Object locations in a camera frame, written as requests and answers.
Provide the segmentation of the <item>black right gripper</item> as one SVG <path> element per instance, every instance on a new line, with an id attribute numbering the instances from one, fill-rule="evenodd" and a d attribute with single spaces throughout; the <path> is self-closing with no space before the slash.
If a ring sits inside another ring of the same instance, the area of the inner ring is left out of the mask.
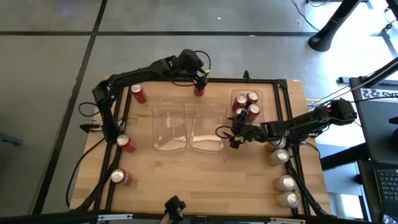
<path id="1" fill-rule="evenodd" d="M 253 124 L 246 124 L 248 119 L 247 113 L 240 113 L 234 117 L 234 127 L 242 128 L 244 126 L 244 137 L 242 136 L 232 136 L 229 139 L 229 146 L 233 149 L 238 149 L 241 144 L 245 141 L 257 141 L 257 142 L 267 142 L 270 140 L 267 131 L 267 125 L 269 123 L 263 122 L 259 126 Z"/>

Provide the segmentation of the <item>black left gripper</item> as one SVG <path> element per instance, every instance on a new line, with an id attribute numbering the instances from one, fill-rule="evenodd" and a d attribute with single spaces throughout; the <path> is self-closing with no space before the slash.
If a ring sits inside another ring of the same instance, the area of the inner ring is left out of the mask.
<path id="1" fill-rule="evenodd" d="M 193 50 L 184 49 L 177 57 L 177 73 L 181 76 L 195 76 L 198 75 L 198 72 L 204 74 L 203 66 L 203 61 Z M 208 84 L 208 80 L 205 77 L 195 78 L 193 82 L 194 87 L 201 90 Z"/>

